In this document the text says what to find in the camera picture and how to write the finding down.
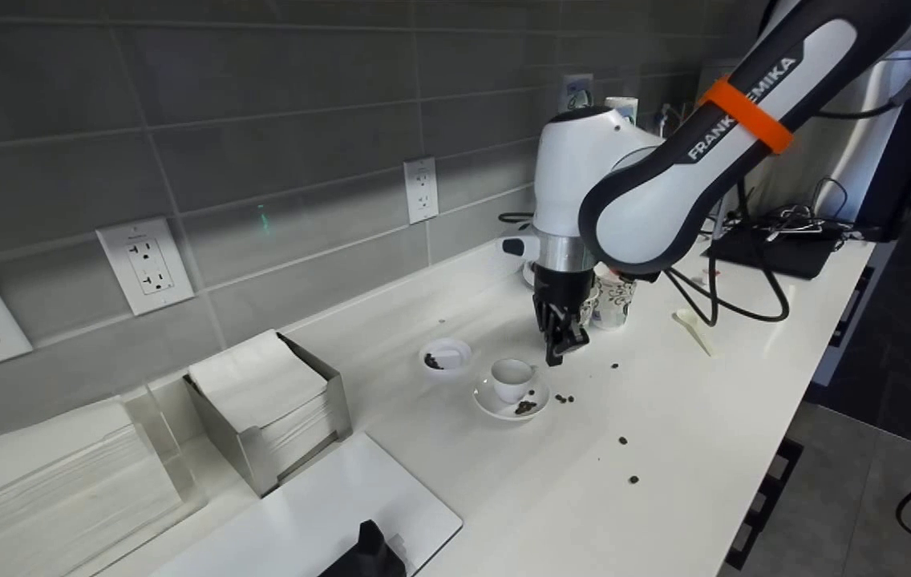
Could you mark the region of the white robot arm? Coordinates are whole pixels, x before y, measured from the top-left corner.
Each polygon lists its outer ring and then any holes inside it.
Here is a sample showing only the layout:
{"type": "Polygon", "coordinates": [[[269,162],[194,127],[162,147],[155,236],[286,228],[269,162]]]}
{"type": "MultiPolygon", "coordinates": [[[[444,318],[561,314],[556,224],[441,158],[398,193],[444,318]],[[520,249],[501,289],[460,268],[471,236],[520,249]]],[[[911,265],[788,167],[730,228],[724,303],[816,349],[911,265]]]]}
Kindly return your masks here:
{"type": "Polygon", "coordinates": [[[550,366],[590,343],[595,265],[656,278],[695,241],[712,204],[849,79],[911,36],[911,0],[796,0],[672,136],[614,105],[541,126],[529,228],[503,249],[536,272],[534,312],[550,366]]]}

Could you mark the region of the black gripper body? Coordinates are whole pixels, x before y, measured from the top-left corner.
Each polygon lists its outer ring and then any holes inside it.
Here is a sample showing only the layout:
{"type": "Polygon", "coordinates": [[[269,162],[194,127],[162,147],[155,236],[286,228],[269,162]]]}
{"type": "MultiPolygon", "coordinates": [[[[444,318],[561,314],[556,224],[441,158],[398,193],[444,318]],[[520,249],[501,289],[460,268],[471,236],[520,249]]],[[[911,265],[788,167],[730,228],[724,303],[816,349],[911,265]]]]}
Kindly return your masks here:
{"type": "Polygon", "coordinates": [[[536,268],[534,307],[545,341],[560,341],[570,353],[569,328],[580,320],[583,297],[590,295],[595,272],[553,272],[536,268]]]}

